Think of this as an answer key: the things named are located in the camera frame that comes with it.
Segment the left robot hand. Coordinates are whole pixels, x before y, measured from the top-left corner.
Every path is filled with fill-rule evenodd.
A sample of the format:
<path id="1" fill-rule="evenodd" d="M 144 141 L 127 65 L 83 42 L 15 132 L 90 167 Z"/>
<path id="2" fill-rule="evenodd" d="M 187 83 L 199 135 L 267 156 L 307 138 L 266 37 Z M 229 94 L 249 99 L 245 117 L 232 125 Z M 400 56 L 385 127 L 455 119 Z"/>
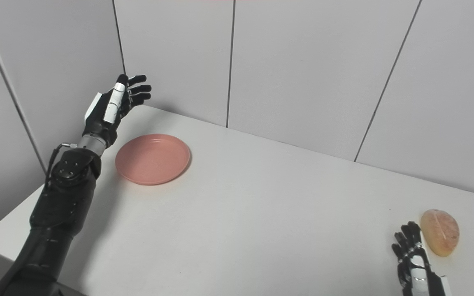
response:
<path id="1" fill-rule="evenodd" d="M 151 98 L 152 86 L 144 84 L 146 75 L 128 77 L 120 74 L 110 90 L 98 92 L 84 117 L 83 136 L 99 137 L 109 148 L 117 139 L 122 118 Z"/>

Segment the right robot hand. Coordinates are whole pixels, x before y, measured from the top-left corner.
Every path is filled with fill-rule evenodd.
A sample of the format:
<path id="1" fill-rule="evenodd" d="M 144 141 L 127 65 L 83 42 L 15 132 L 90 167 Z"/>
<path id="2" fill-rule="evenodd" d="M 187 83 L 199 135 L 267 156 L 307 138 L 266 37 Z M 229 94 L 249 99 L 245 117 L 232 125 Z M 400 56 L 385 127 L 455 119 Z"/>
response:
<path id="1" fill-rule="evenodd" d="M 451 296 L 446 276 L 432 270 L 423 234 L 417 223 L 409 221 L 395 232 L 391 249 L 397 257 L 397 278 L 404 296 Z"/>

